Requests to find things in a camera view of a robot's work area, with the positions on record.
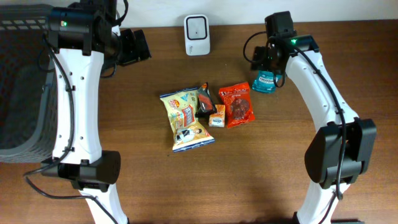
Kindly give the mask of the black and red snack packet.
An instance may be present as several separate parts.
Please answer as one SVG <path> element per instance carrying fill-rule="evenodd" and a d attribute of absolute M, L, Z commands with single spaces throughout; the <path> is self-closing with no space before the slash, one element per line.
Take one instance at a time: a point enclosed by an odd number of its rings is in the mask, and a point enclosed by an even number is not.
<path fill-rule="evenodd" d="M 202 84 L 197 90 L 198 106 L 196 117 L 204 117 L 216 113 L 216 106 L 211 99 L 208 82 Z"/>

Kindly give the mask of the small orange tissue pack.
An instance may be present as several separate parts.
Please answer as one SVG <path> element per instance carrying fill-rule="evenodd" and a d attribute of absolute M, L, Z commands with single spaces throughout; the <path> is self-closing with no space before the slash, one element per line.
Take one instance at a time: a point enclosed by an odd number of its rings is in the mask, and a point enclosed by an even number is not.
<path fill-rule="evenodd" d="M 225 105 L 215 105 L 216 113 L 213 113 L 209 116 L 210 127 L 223 128 L 225 126 Z"/>

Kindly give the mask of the white barcode scanner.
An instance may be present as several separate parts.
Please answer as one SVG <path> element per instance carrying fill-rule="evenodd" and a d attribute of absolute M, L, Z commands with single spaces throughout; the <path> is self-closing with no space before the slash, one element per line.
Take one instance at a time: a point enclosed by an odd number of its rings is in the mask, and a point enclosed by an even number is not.
<path fill-rule="evenodd" d="M 204 14 L 188 15 L 184 18 L 185 51 L 188 56 L 210 53 L 210 27 Z"/>

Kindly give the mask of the beige snack bag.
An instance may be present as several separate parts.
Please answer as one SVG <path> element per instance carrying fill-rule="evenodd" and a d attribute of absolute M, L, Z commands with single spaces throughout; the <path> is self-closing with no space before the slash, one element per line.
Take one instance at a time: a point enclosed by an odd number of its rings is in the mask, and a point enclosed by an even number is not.
<path fill-rule="evenodd" d="M 186 88 L 173 93 L 160 95 L 167 110 L 167 116 L 173 131 L 173 152 L 182 152 L 215 142 L 213 136 L 199 122 L 198 87 Z"/>

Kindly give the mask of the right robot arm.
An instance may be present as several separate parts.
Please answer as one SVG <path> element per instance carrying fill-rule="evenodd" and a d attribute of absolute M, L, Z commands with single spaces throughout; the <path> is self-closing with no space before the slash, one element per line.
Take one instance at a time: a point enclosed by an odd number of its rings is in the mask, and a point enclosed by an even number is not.
<path fill-rule="evenodd" d="M 344 192 L 368 167 L 377 128 L 361 119 L 330 78 L 318 44 L 311 35 L 298 35 L 289 11 L 264 19 L 267 42 L 250 59 L 253 70 L 291 79 L 313 119 L 316 135 L 304 155 L 310 178 L 293 223 L 331 223 Z"/>

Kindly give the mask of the grey plastic mesh basket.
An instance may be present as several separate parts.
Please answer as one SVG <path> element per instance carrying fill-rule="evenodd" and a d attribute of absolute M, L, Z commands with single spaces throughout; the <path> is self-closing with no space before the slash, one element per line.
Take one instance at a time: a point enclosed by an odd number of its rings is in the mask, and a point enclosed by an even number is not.
<path fill-rule="evenodd" d="M 1 162 L 50 157 L 57 133 L 55 65 L 42 40 L 48 4 L 1 6 Z"/>

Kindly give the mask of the red candy bag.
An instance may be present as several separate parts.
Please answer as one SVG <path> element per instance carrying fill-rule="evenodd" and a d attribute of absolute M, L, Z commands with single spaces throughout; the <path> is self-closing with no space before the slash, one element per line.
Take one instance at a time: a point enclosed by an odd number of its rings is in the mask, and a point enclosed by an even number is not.
<path fill-rule="evenodd" d="M 255 120 L 248 82 L 219 89 L 219 96 L 226 107 L 227 128 Z"/>

